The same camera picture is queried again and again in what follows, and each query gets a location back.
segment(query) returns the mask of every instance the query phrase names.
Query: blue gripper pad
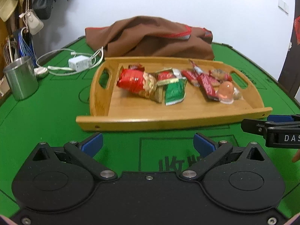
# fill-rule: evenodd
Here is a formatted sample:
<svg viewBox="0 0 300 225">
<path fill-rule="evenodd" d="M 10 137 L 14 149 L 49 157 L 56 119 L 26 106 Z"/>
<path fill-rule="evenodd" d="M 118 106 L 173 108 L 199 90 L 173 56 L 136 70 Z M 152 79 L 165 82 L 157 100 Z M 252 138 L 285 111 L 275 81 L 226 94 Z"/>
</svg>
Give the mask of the blue gripper pad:
<svg viewBox="0 0 300 225">
<path fill-rule="evenodd" d="M 290 115 L 269 115 L 267 121 L 273 121 L 276 123 L 294 122 L 294 119 Z"/>
<path fill-rule="evenodd" d="M 214 142 L 212 139 L 201 135 L 200 133 L 196 133 L 193 139 L 194 148 L 199 152 L 201 158 L 204 158 L 214 152 L 218 144 Z"/>
<path fill-rule="evenodd" d="M 90 157 L 94 157 L 95 154 L 97 154 L 103 146 L 103 136 L 101 133 L 97 132 L 89 138 L 82 141 L 80 144 L 81 150 L 85 154 L 89 155 Z"/>
</svg>

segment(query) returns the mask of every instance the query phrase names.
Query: candy wrapper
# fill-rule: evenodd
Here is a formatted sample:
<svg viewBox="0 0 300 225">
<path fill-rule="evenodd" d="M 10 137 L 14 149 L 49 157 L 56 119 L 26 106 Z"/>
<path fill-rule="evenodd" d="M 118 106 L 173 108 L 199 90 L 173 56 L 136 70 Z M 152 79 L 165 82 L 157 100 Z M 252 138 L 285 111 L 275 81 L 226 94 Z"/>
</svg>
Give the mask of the candy wrapper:
<svg viewBox="0 0 300 225">
<path fill-rule="evenodd" d="M 181 78 L 178 82 L 167 85 L 165 93 L 166 106 L 174 105 L 184 100 L 186 82 L 186 78 Z"/>
<path fill-rule="evenodd" d="M 222 69 L 214 69 L 209 70 L 209 76 L 214 77 L 216 80 L 224 82 L 224 81 L 230 81 L 232 82 L 232 77 L 229 73 L 224 72 Z"/>
<path fill-rule="evenodd" d="M 157 79 L 158 86 L 165 86 L 171 83 L 176 83 L 181 78 L 181 73 L 178 69 L 166 68 L 153 73 Z"/>
<path fill-rule="evenodd" d="M 143 67 L 142 64 L 128 65 L 128 69 L 136 69 L 142 72 L 145 71 L 145 67 Z"/>
<path fill-rule="evenodd" d="M 193 86 L 199 87 L 200 84 L 197 81 L 196 75 L 194 72 L 190 70 L 182 70 L 181 74 L 187 78 L 187 81 L 189 81 Z"/>
<path fill-rule="evenodd" d="M 212 86 L 209 79 L 209 76 L 204 73 L 202 69 L 199 68 L 193 61 L 190 60 L 190 62 L 194 68 L 196 79 L 205 90 L 207 97 L 211 100 L 219 101 L 216 95 L 216 91 L 214 90 L 214 87 Z"/>
<path fill-rule="evenodd" d="M 157 81 L 149 73 L 121 67 L 117 86 L 141 97 L 162 102 L 163 89 L 157 86 Z"/>
<path fill-rule="evenodd" d="M 218 80 L 216 80 L 213 76 L 209 75 L 208 78 L 213 87 L 220 86 L 221 83 Z"/>
</svg>

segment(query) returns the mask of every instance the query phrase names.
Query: red snack bag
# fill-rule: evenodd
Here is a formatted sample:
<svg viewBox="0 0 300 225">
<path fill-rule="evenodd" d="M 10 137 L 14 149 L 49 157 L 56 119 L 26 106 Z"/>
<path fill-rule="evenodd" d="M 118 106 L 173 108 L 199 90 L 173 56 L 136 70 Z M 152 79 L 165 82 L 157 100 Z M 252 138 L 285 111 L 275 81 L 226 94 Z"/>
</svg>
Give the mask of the red snack bag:
<svg viewBox="0 0 300 225">
<path fill-rule="evenodd" d="M 219 101 L 219 99 L 216 96 L 216 91 L 214 90 L 210 80 L 209 76 L 205 73 L 196 74 L 197 81 L 202 85 L 204 88 L 206 95 L 209 99 Z"/>
<path fill-rule="evenodd" d="M 117 86 L 153 101 L 162 102 L 162 88 L 149 73 L 121 67 Z"/>
<path fill-rule="evenodd" d="M 230 81 L 232 82 L 232 77 L 230 74 L 224 72 L 222 69 L 214 69 L 209 70 L 209 75 L 217 79 L 218 81 L 224 82 L 224 81 Z"/>
<path fill-rule="evenodd" d="M 194 72 L 190 71 L 190 70 L 182 70 L 181 74 L 187 78 L 187 80 L 193 85 L 193 86 L 197 86 L 199 87 L 200 84 L 197 81 L 196 75 L 194 74 Z"/>
<path fill-rule="evenodd" d="M 173 74 L 173 71 L 163 71 L 158 74 L 157 80 L 167 80 L 167 79 L 173 79 L 176 78 L 175 75 Z"/>
<path fill-rule="evenodd" d="M 143 90 L 143 72 L 122 68 L 119 74 L 117 86 L 127 91 L 138 94 Z"/>
<path fill-rule="evenodd" d="M 142 66 L 142 64 L 134 64 L 134 65 L 128 65 L 128 69 L 135 69 L 144 72 L 145 67 Z"/>
</svg>

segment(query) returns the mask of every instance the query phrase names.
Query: red candy wrapper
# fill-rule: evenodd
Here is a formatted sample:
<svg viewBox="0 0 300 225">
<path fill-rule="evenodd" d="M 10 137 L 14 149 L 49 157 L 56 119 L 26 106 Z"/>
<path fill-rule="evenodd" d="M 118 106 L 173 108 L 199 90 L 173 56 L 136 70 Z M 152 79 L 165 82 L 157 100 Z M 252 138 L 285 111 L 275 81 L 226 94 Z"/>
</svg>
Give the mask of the red candy wrapper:
<svg viewBox="0 0 300 225">
<path fill-rule="evenodd" d="M 167 80 L 167 79 L 173 79 L 176 78 L 175 75 L 173 74 L 173 71 L 164 71 L 158 74 L 157 80 Z"/>
<path fill-rule="evenodd" d="M 209 99 L 214 100 L 214 101 L 219 101 L 216 95 L 216 91 L 214 90 L 210 80 L 209 76 L 205 73 L 201 73 L 199 75 L 196 74 L 198 82 L 202 85 L 204 88 L 206 95 Z"/>
<path fill-rule="evenodd" d="M 207 97 L 214 101 L 219 101 L 216 95 L 216 91 L 214 90 L 214 87 L 211 84 L 211 81 L 209 79 L 209 76 L 205 74 L 201 68 L 199 68 L 193 61 L 191 61 L 192 66 L 195 70 L 195 76 L 197 78 L 197 81 L 200 83 L 200 85 L 204 88 L 205 93 Z"/>
<path fill-rule="evenodd" d="M 187 78 L 187 81 L 189 81 L 193 86 L 199 87 L 200 84 L 197 81 L 196 75 L 194 72 L 190 70 L 182 70 L 181 74 Z"/>
<path fill-rule="evenodd" d="M 128 69 L 135 69 L 144 72 L 145 67 L 143 67 L 142 64 L 134 64 L 134 65 L 128 65 Z"/>
<path fill-rule="evenodd" d="M 209 75 L 208 77 L 213 87 L 220 86 L 220 82 L 216 80 L 213 76 Z"/>
</svg>

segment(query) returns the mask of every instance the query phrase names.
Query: snack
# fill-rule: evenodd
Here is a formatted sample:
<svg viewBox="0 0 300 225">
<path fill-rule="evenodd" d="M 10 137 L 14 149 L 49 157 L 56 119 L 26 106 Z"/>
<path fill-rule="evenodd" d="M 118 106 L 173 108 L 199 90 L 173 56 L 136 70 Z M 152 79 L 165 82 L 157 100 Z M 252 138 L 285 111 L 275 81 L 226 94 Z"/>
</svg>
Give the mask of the snack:
<svg viewBox="0 0 300 225">
<path fill-rule="evenodd" d="M 224 82 L 224 81 L 230 81 L 232 82 L 232 77 L 230 74 L 226 73 L 222 69 L 214 69 L 209 70 L 209 75 L 217 79 L 218 81 Z"/>
<path fill-rule="evenodd" d="M 205 74 L 193 61 L 190 60 L 190 62 L 194 67 L 196 79 L 204 88 L 207 97 L 211 100 L 218 101 L 219 99 L 216 96 L 216 91 L 210 82 L 209 76 Z"/>
<path fill-rule="evenodd" d="M 145 71 L 145 67 L 143 67 L 142 64 L 128 65 L 128 69 L 136 69 L 142 72 Z"/>
<path fill-rule="evenodd" d="M 217 91 L 217 97 L 219 98 L 219 101 L 224 104 L 233 103 L 233 94 L 234 86 L 232 82 L 229 81 L 224 81 Z"/>
<path fill-rule="evenodd" d="M 181 74 L 187 78 L 187 80 L 193 85 L 199 87 L 200 84 L 197 81 L 195 73 L 190 70 L 182 70 Z"/>
<path fill-rule="evenodd" d="M 220 86 L 220 82 L 217 79 L 215 79 L 213 76 L 209 75 L 208 78 L 213 87 Z"/>
<path fill-rule="evenodd" d="M 216 91 L 209 80 L 209 76 L 205 73 L 201 73 L 199 75 L 196 74 L 196 78 L 204 88 L 207 97 L 211 100 L 218 101 L 219 99 L 217 98 Z"/>
<path fill-rule="evenodd" d="M 158 74 L 157 80 L 167 80 L 167 79 L 172 79 L 172 78 L 176 78 L 175 75 L 173 74 L 173 71 L 163 71 L 161 73 Z"/>
<path fill-rule="evenodd" d="M 162 102 L 162 89 L 149 73 L 121 67 L 117 86 L 158 103 Z"/>
<path fill-rule="evenodd" d="M 182 78 L 179 79 L 179 81 L 176 83 L 171 83 L 167 85 L 165 93 L 166 106 L 174 105 L 184 100 L 186 82 L 186 78 Z"/>
<path fill-rule="evenodd" d="M 166 69 L 156 71 L 155 73 L 153 73 L 153 75 L 157 79 L 158 86 L 165 86 L 167 84 L 175 83 L 179 81 L 179 77 L 176 77 L 172 68 L 166 68 Z"/>
</svg>

